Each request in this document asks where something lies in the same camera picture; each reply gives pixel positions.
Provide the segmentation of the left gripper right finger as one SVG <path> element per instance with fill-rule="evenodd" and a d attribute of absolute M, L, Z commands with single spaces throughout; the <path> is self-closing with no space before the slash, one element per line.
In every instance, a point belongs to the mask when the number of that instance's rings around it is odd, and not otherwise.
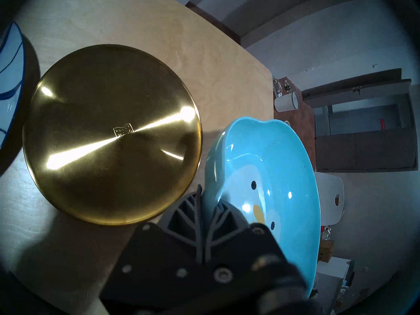
<path fill-rule="evenodd" d="M 204 244 L 204 265 L 215 283 L 229 284 L 271 264 L 286 264 L 271 229 L 263 223 L 248 223 L 239 209 L 220 200 Z"/>

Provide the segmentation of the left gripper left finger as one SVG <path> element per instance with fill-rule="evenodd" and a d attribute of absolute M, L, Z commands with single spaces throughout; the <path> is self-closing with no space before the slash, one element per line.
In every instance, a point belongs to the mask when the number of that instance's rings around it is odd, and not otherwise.
<path fill-rule="evenodd" d="M 135 229 L 100 293 L 107 310 L 167 310 L 210 292 L 201 193 L 199 185 L 166 209 L 157 224 Z"/>

